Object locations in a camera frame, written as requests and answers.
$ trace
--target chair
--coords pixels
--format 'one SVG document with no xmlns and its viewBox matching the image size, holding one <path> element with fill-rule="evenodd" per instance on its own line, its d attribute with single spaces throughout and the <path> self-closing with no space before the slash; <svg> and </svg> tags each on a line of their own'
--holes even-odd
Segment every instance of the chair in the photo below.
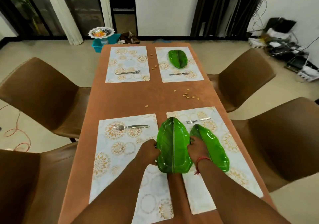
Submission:
<svg viewBox="0 0 319 224">
<path fill-rule="evenodd" d="M 58 223 L 77 145 L 39 154 L 0 150 L 1 223 Z"/>
<path fill-rule="evenodd" d="M 239 108 L 276 76 L 262 53 L 249 49 L 220 74 L 207 74 L 227 112 Z"/>
<path fill-rule="evenodd" d="M 39 58 L 18 66 L 0 84 L 0 99 L 51 132 L 79 138 L 91 87 L 79 87 Z"/>
<path fill-rule="evenodd" d="M 232 120 L 269 192 L 319 171 L 319 106 L 300 97 Z"/>
</svg>

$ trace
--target person's left hand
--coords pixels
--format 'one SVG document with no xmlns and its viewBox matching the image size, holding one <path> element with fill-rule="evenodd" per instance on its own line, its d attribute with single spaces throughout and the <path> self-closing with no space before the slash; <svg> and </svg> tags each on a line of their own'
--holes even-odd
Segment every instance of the person's left hand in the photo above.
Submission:
<svg viewBox="0 0 319 224">
<path fill-rule="evenodd" d="M 141 145 L 135 158 L 146 165 L 157 165 L 155 159 L 157 159 L 159 155 L 160 150 L 156 148 L 156 141 L 150 139 Z"/>
</svg>

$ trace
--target dining table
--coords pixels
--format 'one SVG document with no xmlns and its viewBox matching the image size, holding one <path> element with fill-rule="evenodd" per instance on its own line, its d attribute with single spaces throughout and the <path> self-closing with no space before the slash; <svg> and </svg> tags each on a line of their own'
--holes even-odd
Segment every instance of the dining table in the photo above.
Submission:
<svg viewBox="0 0 319 224">
<path fill-rule="evenodd" d="M 149 81 L 105 83 L 111 47 L 146 46 L 150 69 Z M 201 81 L 162 82 L 156 57 L 156 47 L 188 47 L 204 78 Z M 185 98 L 182 92 L 191 89 L 196 98 Z M 89 204 L 98 125 L 100 120 L 156 114 L 158 128 L 167 120 L 166 113 L 214 106 L 237 143 L 257 183 L 262 199 L 274 207 L 269 192 L 242 143 L 225 108 L 209 81 L 196 53 L 189 43 L 155 43 L 134 45 L 104 45 L 92 84 L 77 151 L 66 189 L 59 224 L 70 224 Z M 193 215 L 191 213 L 182 174 L 167 174 L 174 217 L 158 223 L 209 224 L 223 223 L 218 210 Z"/>
</svg>

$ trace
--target person's right arm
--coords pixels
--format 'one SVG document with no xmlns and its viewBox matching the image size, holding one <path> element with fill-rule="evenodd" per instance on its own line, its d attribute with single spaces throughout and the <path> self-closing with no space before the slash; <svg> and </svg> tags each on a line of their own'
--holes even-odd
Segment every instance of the person's right arm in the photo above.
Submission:
<svg viewBox="0 0 319 224">
<path fill-rule="evenodd" d="M 191 137 L 188 153 L 194 163 L 199 157 L 209 157 L 205 143 L 197 137 Z M 201 160 L 198 170 L 225 224 L 290 224 L 266 202 L 228 177 L 212 161 Z"/>
</svg>

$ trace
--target green leaf-shaped tray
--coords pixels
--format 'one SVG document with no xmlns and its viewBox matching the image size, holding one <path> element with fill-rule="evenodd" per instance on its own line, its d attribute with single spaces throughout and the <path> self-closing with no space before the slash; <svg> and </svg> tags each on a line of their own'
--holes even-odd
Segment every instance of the green leaf-shaped tray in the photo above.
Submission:
<svg viewBox="0 0 319 224">
<path fill-rule="evenodd" d="M 187 57 L 184 51 L 181 50 L 171 50 L 168 53 L 169 60 L 171 63 L 179 69 L 184 68 L 187 65 Z"/>
<path fill-rule="evenodd" d="M 186 127 L 176 118 L 170 117 L 162 123 L 156 139 L 161 150 L 157 166 L 163 173 L 187 173 L 192 166 L 187 151 L 189 134 Z"/>
<path fill-rule="evenodd" d="M 209 152 L 209 157 L 214 164 L 224 172 L 229 170 L 229 158 L 223 146 L 220 145 L 218 138 L 209 129 L 195 124 L 192 130 L 190 130 L 190 135 L 196 136 L 204 141 Z"/>
</svg>

